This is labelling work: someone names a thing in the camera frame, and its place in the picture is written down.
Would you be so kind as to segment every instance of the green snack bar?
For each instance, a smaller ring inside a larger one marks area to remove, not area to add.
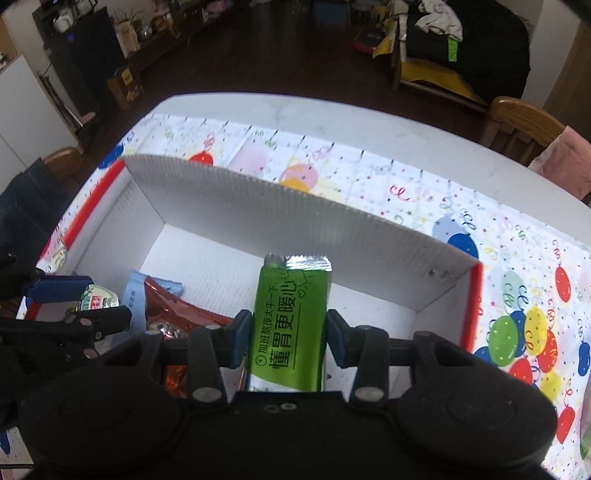
[[[331,270],[326,257],[266,257],[256,293],[248,390],[322,390]]]

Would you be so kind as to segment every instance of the green balloon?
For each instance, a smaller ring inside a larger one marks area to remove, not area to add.
[[[504,315],[495,320],[488,336],[491,359],[499,367],[506,367],[514,360],[519,334],[515,321]]]
[[[591,426],[587,426],[584,435],[581,436],[579,448],[581,450],[581,458],[586,460],[591,449]]]

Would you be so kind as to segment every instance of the blue snack packet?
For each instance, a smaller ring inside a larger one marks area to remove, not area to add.
[[[140,335],[146,330],[146,295],[144,290],[144,280],[147,275],[132,270],[129,276],[129,281],[125,287],[125,292],[121,297],[119,304],[126,305],[131,310],[131,321],[129,323],[129,331],[121,332],[113,335],[111,340],[111,347],[120,345],[130,338]],[[182,283],[163,280],[161,278],[153,278],[162,288],[166,288],[171,294],[180,297],[183,293],[184,287]]]

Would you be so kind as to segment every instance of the white cardboard box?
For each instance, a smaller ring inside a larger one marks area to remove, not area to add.
[[[266,254],[327,255],[329,308],[350,325],[374,325],[392,338],[430,330],[471,349],[482,265],[462,251],[223,168],[154,156],[125,163],[91,195],[60,274],[89,275],[121,296],[130,271],[140,270],[182,282],[184,300],[231,317],[254,308]],[[66,307],[43,306],[38,319],[59,320]],[[410,384],[399,370],[391,368],[391,396]],[[326,374],[326,389],[348,396],[355,369],[338,368],[330,349]],[[237,374],[224,378],[231,393]]]

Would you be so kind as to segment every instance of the balloon pattern paper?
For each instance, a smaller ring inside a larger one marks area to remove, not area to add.
[[[580,471],[585,478],[591,475],[580,441],[591,364],[587,246],[490,197],[407,165],[405,158],[381,157],[330,139],[151,114],[126,135],[121,147],[122,155],[184,158],[340,202],[479,259],[484,278],[475,355],[554,403],[559,429],[544,467],[564,480]],[[52,259],[60,258],[60,239],[108,168],[93,173],[77,195],[41,259],[43,268],[59,269]],[[585,452],[591,445],[588,438],[591,433],[586,433]]]

